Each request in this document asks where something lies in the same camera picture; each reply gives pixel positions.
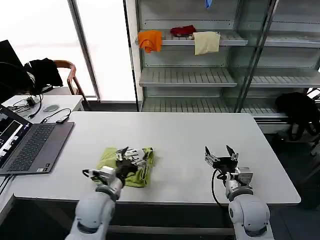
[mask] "white table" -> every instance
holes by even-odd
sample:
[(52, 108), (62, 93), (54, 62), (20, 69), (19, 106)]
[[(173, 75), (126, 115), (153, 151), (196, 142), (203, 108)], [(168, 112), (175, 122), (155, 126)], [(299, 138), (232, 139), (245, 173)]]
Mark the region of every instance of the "white table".
[[(10, 190), (16, 198), (76, 201), (95, 184), (83, 169), (95, 168), (107, 147), (153, 147), (156, 165), (146, 188), (125, 187), (120, 201), (214, 205), (213, 169), (205, 162), (205, 146), (227, 156), (228, 144), (239, 153), (239, 167), (254, 172), (252, 187), (270, 205), (301, 201), (295, 187), (250, 114), (73, 112), (74, 129), (51, 174), (18, 176)], [(217, 199), (228, 203), (222, 181)]]
[[(10, 98), (9, 100), (5, 101), (2, 105), (5, 107), (13, 106), (16, 102), (23, 100), (18, 103), (18, 105), (25, 105), (27, 104), (27, 101), (24, 99), (27, 99), (27, 95), (16, 95)], [(35, 99), (35, 102), (37, 103), (40, 99), (39, 96), (37, 98), (33, 97)], [(29, 115), (35, 113), (39, 108), (39, 103), (35, 105), (32, 109), (19, 113), (19, 115), (25, 119), (27, 119), (29, 122), (33, 124), (40, 123), (45, 117), (48, 117), (55, 112), (61, 110), (61, 109), (71, 109), (71, 111), (83, 111), (82, 106), (82, 100), (83, 97), (81, 95), (44, 95), (42, 100), (42, 107), (41, 110), (37, 113), (37, 115), (34, 118), (28, 118)], [(59, 109), (53, 112), (44, 112), (44, 109), (51, 105), (58, 105)], [(59, 120), (62, 116), (65, 116), (69, 113), (68, 110), (61, 111), (57, 113), (56, 115), (52, 116), (48, 119), (48, 123), (54, 123), (55, 121)]]

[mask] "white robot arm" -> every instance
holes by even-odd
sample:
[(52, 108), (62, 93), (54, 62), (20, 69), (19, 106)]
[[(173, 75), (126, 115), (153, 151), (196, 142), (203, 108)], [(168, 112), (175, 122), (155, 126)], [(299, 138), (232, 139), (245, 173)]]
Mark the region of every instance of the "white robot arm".
[(220, 174), (229, 199), (229, 216), (237, 240), (274, 240), (267, 204), (254, 196), (249, 186), (253, 173), (248, 167), (237, 167), (239, 154), (226, 146), (230, 157), (215, 157), (205, 147), (205, 161)]
[(99, 180), (95, 192), (81, 199), (75, 209), (75, 219), (66, 240), (104, 240), (113, 217), (116, 201), (125, 185), (128, 173), (135, 173), (146, 164), (143, 149), (124, 148), (116, 152), (117, 168), (85, 169), (83, 174)]

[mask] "small white table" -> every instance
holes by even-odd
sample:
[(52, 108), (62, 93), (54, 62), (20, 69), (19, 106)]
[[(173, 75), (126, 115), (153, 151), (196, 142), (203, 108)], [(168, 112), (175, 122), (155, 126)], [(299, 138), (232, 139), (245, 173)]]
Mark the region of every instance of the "small white table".
[[(9, 100), (5, 101), (2, 105), (5, 107), (13, 106), (15, 103), (19, 102), (17, 105), (25, 105), (27, 104), (26, 99), (28, 98), (27, 95), (16, 95), (10, 98)], [(35, 102), (39, 102), (39, 96), (34, 97), (33, 99)], [(28, 116), (35, 113), (39, 108), (39, 103), (36, 104), (33, 108), (28, 111), (24, 111), (19, 113), (19, 115), (29, 122), (33, 124), (40, 123), (45, 117), (48, 117), (55, 112), (58, 112), (61, 109), (71, 109), (71, 111), (83, 111), (84, 108), (82, 106), (83, 97), (81, 95), (43, 95), (42, 99), (42, 107), (41, 110), (35, 115), (34, 118), (29, 118)], [(59, 109), (52, 111), (52, 112), (44, 112), (44, 109), (51, 105), (58, 105)], [(56, 115), (50, 117), (48, 119), (48, 123), (54, 123), (55, 121), (59, 120), (62, 116), (65, 116), (69, 113), (68, 110), (61, 111)]]

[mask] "wooden chair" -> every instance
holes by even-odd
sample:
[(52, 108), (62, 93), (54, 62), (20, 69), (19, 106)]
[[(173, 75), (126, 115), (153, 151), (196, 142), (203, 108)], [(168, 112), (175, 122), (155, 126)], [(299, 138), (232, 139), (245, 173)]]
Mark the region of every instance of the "wooden chair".
[(55, 65), (57, 68), (64, 68), (64, 69), (70, 69), (70, 73), (68, 75), (68, 78), (66, 80), (69, 90), (72, 95), (81, 95), (83, 97), (83, 101), (85, 102), (86, 106), (91, 110), (90, 104), (84, 94), (84, 91), (82, 90), (77, 78), (76, 78), (76, 66), (66, 60), (54, 60)]

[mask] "green towel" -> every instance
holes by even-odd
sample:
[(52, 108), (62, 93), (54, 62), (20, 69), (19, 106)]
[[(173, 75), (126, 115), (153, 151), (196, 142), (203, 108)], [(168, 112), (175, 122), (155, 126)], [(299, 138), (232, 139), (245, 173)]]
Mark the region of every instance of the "green towel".
[[(96, 166), (97, 169), (101, 169), (103, 166), (116, 168), (116, 148), (108, 147), (104, 150), (101, 159)], [(135, 188), (144, 188), (149, 182), (150, 170), (154, 165), (154, 151), (151, 147), (143, 149), (145, 158), (147, 158), (147, 164), (145, 167), (139, 169), (135, 174), (130, 172), (128, 177), (125, 179), (125, 185)]]

